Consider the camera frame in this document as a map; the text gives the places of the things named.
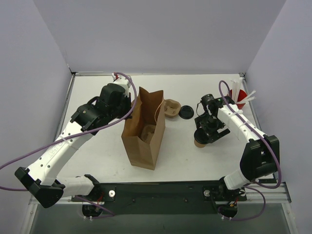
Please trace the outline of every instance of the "white wall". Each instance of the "white wall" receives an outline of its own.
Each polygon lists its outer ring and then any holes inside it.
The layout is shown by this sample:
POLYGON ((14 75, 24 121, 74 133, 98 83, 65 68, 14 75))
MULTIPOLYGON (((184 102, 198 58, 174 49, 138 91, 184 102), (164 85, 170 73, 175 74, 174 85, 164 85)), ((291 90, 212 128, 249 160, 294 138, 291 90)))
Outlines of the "white wall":
MULTIPOLYGON (((70 71, 32 0, 0 7, 0 165, 51 142, 70 71)), ((14 172, 36 156, 0 171, 2 186, 22 188, 14 172)), ((20 232, 30 194, 0 190, 0 233, 20 232)))
POLYGON ((34 0, 72 71, 245 72, 285 0, 34 0))
POLYGON ((312 1, 287 0, 246 74, 262 129, 281 146, 300 233, 311 233, 312 1))

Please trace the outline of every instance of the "purple cable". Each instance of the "purple cable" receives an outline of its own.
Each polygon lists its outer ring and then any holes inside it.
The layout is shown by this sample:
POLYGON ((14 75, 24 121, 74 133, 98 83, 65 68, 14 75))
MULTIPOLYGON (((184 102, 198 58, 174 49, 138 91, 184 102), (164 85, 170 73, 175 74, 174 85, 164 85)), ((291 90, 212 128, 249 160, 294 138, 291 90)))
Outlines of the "purple cable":
POLYGON ((251 216, 251 217, 248 217, 248 218, 231 218, 231 221, 247 221, 247 220, 251 220, 251 219, 254 219, 254 218, 258 218, 260 215, 263 214, 263 212, 264 212, 264 210, 265 210, 265 207, 266 207, 267 202, 266 202, 266 200, 265 200, 265 197, 264 197, 263 193, 261 193, 258 189, 254 189, 254 188, 252 188, 252 187, 246 186, 245 188, 246 188, 246 189, 251 189, 251 190, 254 190, 254 191, 260 193, 260 195, 261 195, 262 198, 263 198, 263 207, 262 207, 262 210, 261 210, 258 214, 254 215, 254 216, 251 216))
MULTIPOLYGON (((224 97, 224 95, 223 95, 223 93, 222 93, 222 90, 221 90, 221 84, 222 84, 222 83, 224 83, 224 84, 226 85, 226 87, 228 88, 228 91, 229 91, 229 93, 230 93, 230 88, 229 88, 228 84, 227 84, 224 80, 221 80, 221 81, 219 82, 219 92, 220 92, 220 94, 221 94, 221 96, 222 96, 222 99, 223 99, 223 101, 225 102, 225 104, 226 104, 226 105, 228 106, 228 108, 234 113, 235 110, 233 110, 233 108, 228 104, 228 102, 226 101, 226 99, 225 99, 225 97, 224 97)), ((245 125, 246 125, 253 133, 255 133, 255 134, 257 135, 257 137, 259 137, 259 138, 262 140, 262 142, 265 144, 265 146, 268 148, 270 154, 272 155, 272 157, 273 157, 273 159, 274 159, 274 162, 275 162, 275 164, 276 164, 276 167, 277 167, 277 171, 278 171, 278 180, 277 180, 277 184, 276 184, 276 185, 274 185, 274 186, 267 186, 267 185, 263 185, 263 184, 261 184, 261 183, 259 183, 259 182, 254 182, 254 183, 257 184, 257 185, 259 185, 259 186, 261 186, 261 187, 263 187, 263 188, 266 188, 266 189, 276 189, 276 188, 278 188, 278 187, 281 185, 281 183, 282 183, 282 171, 281 171, 281 167, 280 167, 280 165, 279 165, 279 163, 278 163, 277 157, 276 157, 275 153, 273 152, 271 146, 270 146, 270 145, 268 144, 268 142, 262 137, 262 135, 260 135, 257 131, 255 131, 255 130, 244 120, 244 118, 243 118, 242 116, 240 116, 239 113, 236 113, 235 115, 236 115, 243 123, 245 123, 245 125)))
POLYGON ((77 198, 77 199, 79 199, 79 200, 82 200, 82 201, 85 201, 85 202, 88 202, 88 203, 90 203, 91 205, 94 205, 94 206, 96 206, 96 207, 98 207, 98 208, 100 208, 100 209, 102 209, 102 210, 104 210, 104 211, 110 213, 110 214, 102 215, 102 216, 99 216, 99 217, 92 217, 92 219, 97 219, 97 218, 108 218, 108 217, 114 217, 114 216, 115 216, 115 213, 114 213, 114 212, 111 212, 110 210, 108 210, 108 209, 106 209, 106 208, 104 208, 104 207, 102 207, 102 206, 100 206, 100 205, 97 205, 97 204, 95 204, 94 202, 91 202, 91 201, 89 201, 89 200, 87 200, 87 199, 85 199, 85 198, 83 198, 83 197, 81 197, 81 196, 75 196, 75 198, 77 198))
MULTIPOLYGON (((1 165, 1 166, 0 166, 0 170, 3 169, 4 167, 6 167, 6 166, 8 166, 8 165, 10 165, 10 164, 12 164, 12 163, 14 163, 14 162, 20 161, 20 160, 22 160, 22 159, 24 159, 24 158, 26 158, 26 157, 28 157, 28 156, 30 156, 30 155, 33 155, 33 154, 35 154, 35 153, 37 153, 37 152, 39 152, 39 151, 41 151, 41 150, 45 150, 45 149, 47 149, 47 148, 49 148, 49 147, 51 147, 51 146, 53 146, 53 145, 59 144, 59 143, 61 143, 61 142, 64 141, 64 140, 69 140, 69 139, 72 139, 72 138, 75 138, 75 137, 80 137, 80 136, 86 135, 86 134, 88 134, 88 133, 94 133, 94 132, 97 132, 97 131, 99 131, 99 130, 102 130, 102 129, 111 127, 111 126, 113 126, 113 125, 115 125, 115 124, 117 124, 117 123, 123 121, 126 117, 128 117, 128 116, 132 113, 132 111, 134 110, 134 108, 135 108, 135 106, 136 106, 136 103, 137 103, 137 90, 136 90, 135 85, 133 84, 131 78, 129 78, 126 74, 123 74, 123 73, 121 73, 121 72, 115 72, 114 74, 115 74, 115 75, 124 76, 124 77, 130 82, 130 84, 131 84, 131 86, 132 86, 132 88, 133 88, 134 94, 135 94, 134 103, 133 103, 133 105, 132 105, 130 111, 129 111, 127 114, 125 114, 125 116, 123 116, 122 118, 118 119, 117 121, 115 121, 115 122, 113 122, 113 123, 110 123, 110 124, 107 124, 107 125, 105 125, 105 126, 103 126, 103 127, 95 128, 95 129, 92 129, 92 130, 90 130, 90 131, 86 131, 86 132, 83 132, 83 133, 78 133, 78 134, 74 134, 74 135, 71 135, 71 136, 67 136, 67 137, 64 137, 64 139, 57 140, 57 141, 54 141, 54 142, 52 142, 52 143, 50 143, 50 144, 47 144, 47 145, 45 145, 45 146, 42 146, 42 147, 40 147, 40 148, 38 148, 38 149, 36 149, 36 150, 34 150, 34 151, 32 151, 32 152, 29 152, 29 153, 27 153, 27 154, 25 154, 25 155, 23 155, 23 156, 17 157, 17 158, 15 158, 15 159, 13 159, 13 160, 11 160, 11 161, 9 161, 9 162, 7 162, 7 163, 1 165)), ((27 189, 11 189, 11 188, 3 187, 3 186, 0 186, 0 189, 2 189, 2 190, 8 190, 8 191, 27 191, 27 189)))

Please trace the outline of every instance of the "purple wire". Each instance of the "purple wire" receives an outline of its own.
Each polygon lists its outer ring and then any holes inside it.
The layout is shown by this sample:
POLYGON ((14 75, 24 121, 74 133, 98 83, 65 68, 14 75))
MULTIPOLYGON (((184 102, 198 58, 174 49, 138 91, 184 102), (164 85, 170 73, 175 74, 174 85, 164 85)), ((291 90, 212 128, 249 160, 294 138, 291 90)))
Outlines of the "purple wire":
POLYGON ((81 197, 81 196, 75 196, 75 198, 77 198, 77 199, 79 199, 79 200, 82 200, 82 201, 85 201, 85 202, 88 202, 88 203, 90 203, 91 205, 94 205, 94 206, 96 206, 96 207, 98 207, 98 208, 100 208, 100 209, 102 209, 102 210, 104 210, 104 211, 110 213, 110 214, 102 215, 102 216, 99 216, 99 217, 92 217, 92 219, 97 219, 97 218, 108 218, 108 217, 114 217, 114 216, 115 216, 115 213, 114 213, 114 212, 112 212, 112 211, 110 211, 110 210, 108 210, 108 209, 106 209, 106 208, 104 208, 104 207, 102 207, 102 206, 100 206, 100 205, 97 205, 97 204, 95 204, 94 202, 89 201, 89 200, 87 200, 87 199, 85 199, 85 198, 83 198, 83 197, 81 197))
POLYGON ((260 193, 260 195, 261 195, 262 198, 263 198, 263 207, 262 207, 262 210, 261 210, 258 214, 254 215, 254 216, 251 216, 251 217, 248 217, 248 218, 231 218, 231 221, 247 221, 247 220, 251 220, 251 219, 254 219, 254 218, 258 218, 260 215, 263 214, 263 212, 264 212, 264 210, 265 210, 265 207, 266 207, 267 202, 266 202, 266 200, 265 200, 265 197, 264 197, 263 193, 261 193, 258 189, 254 189, 254 188, 252 188, 252 187, 246 186, 245 188, 251 189, 251 190, 254 190, 254 191, 260 193))
MULTIPOLYGON (((228 91, 230 92, 230 88, 229 88, 228 84, 227 84, 224 80, 221 80, 221 81, 219 82, 219 92, 220 92, 220 94, 221 94, 221 96, 222 96, 222 99, 223 99, 223 101, 225 102, 225 104, 226 104, 226 105, 228 106, 228 108, 234 113, 235 110, 233 110, 233 108, 228 104, 228 102, 226 101, 226 99, 225 99, 225 97, 224 97, 224 95, 223 95, 223 93, 222 93, 222 90, 221 90, 221 84, 222 84, 222 83, 224 83, 224 84, 226 85, 226 87, 228 88, 228 91)), ((254 183, 257 184, 257 185, 259 185, 259 186, 261 186, 261 187, 263 187, 263 188, 266 188, 266 189, 276 189, 276 188, 278 188, 278 187, 281 185, 281 183, 282 183, 282 171, 281 171, 281 167, 280 167, 280 165, 279 165, 279 163, 278 163, 277 157, 276 157, 275 153, 273 152, 271 146, 270 146, 270 145, 268 144, 268 142, 262 137, 262 135, 260 135, 256 130, 254 130, 254 129, 244 120, 244 118, 243 118, 242 116, 240 116, 239 113, 236 113, 235 115, 236 115, 243 123, 245 123, 245 125, 246 125, 253 133, 255 133, 255 134, 257 135, 257 137, 259 137, 259 138, 262 140, 262 142, 265 144, 265 146, 268 148, 270 154, 272 155, 272 157, 273 157, 273 159, 274 159, 274 162, 275 162, 275 164, 276 164, 276 167, 277 167, 277 171, 278 171, 278 180, 277 180, 277 184, 276 184, 276 185, 274 185, 274 186, 267 186, 267 185, 263 185, 263 184, 261 184, 261 183, 259 183, 259 182, 254 182, 254 183)))
MULTIPOLYGON (((134 94, 135 94, 134 103, 133 103, 133 105, 132 105, 130 111, 129 111, 127 114, 125 114, 125 116, 123 116, 122 118, 118 119, 117 121, 115 121, 115 122, 113 122, 113 123, 110 123, 110 124, 107 124, 107 125, 105 125, 105 126, 103 126, 103 127, 95 128, 95 129, 92 129, 92 130, 90 130, 90 131, 86 131, 86 132, 83 132, 83 133, 78 133, 78 134, 74 134, 74 135, 71 135, 71 136, 67 136, 67 137, 64 137, 64 139, 57 140, 57 141, 54 141, 54 142, 52 142, 52 143, 50 143, 50 144, 47 144, 47 145, 45 145, 45 146, 42 146, 42 147, 40 147, 40 148, 38 148, 38 149, 36 149, 36 150, 34 150, 34 151, 32 151, 32 152, 29 152, 29 153, 27 153, 27 154, 25 154, 25 155, 23 155, 23 156, 17 157, 17 158, 15 158, 15 159, 13 159, 13 160, 11 160, 11 161, 9 161, 9 162, 7 162, 7 163, 1 165, 1 166, 0 166, 0 170, 3 169, 3 168, 6 167, 6 166, 12 164, 12 163, 15 163, 15 162, 17 162, 17 161, 20 161, 20 160, 22 160, 22 159, 24 159, 24 158, 26 158, 26 157, 29 157, 30 155, 33 155, 33 154, 35 154, 35 153, 38 153, 38 152, 41 151, 41 150, 45 150, 45 149, 47 149, 47 148, 49 148, 49 147, 51 147, 51 146, 53 146, 53 145, 59 144, 59 143, 61 143, 61 142, 64 141, 64 140, 69 140, 69 139, 72 139, 72 138, 75 138, 75 137, 80 137, 80 136, 83 136, 83 135, 86 135, 86 134, 89 134, 89 133, 94 133, 94 132, 100 131, 100 130, 102 130, 102 129, 111 127, 111 126, 113 126, 113 125, 115 125, 115 124, 117 124, 117 123, 123 121, 126 117, 128 117, 128 116, 132 113, 132 111, 134 110, 134 108, 135 108, 135 106, 136 106, 136 103, 137 103, 137 90, 136 90, 135 85, 133 84, 131 78, 129 78, 126 74, 123 74, 123 73, 121 73, 121 72, 115 72, 114 74, 115 74, 115 75, 121 75, 121 76, 125 77, 125 78, 130 82, 130 84, 131 84, 131 86, 132 86, 132 88, 133 88, 134 94)), ((18 192, 18 191, 27 191, 27 189, 12 189, 12 188, 6 188, 6 187, 3 187, 3 186, 0 186, 0 189, 2 189, 2 190, 8 190, 8 191, 17 191, 17 192, 18 192)))

